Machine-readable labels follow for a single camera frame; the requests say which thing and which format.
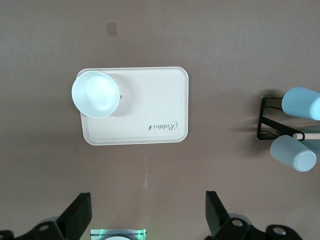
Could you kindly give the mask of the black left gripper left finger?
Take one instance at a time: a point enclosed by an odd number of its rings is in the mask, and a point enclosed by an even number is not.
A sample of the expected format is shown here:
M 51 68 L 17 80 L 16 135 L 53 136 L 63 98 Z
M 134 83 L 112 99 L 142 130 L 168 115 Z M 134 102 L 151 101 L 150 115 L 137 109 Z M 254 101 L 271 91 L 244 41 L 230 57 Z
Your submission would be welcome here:
M 81 237 L 92 220 L 91 194 L 80 193 L 58 217 L 56 223 L 63 237 Z

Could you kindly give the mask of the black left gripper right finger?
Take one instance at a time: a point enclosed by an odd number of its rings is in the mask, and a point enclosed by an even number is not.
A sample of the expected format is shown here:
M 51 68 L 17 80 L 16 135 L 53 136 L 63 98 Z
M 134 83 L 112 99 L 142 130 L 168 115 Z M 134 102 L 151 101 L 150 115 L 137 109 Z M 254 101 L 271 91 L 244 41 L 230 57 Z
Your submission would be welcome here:
M 206 191 L 205 193 L 205 218 L 212 237 L 219 232 L 223 224 L 230 218 L 215 191 Z

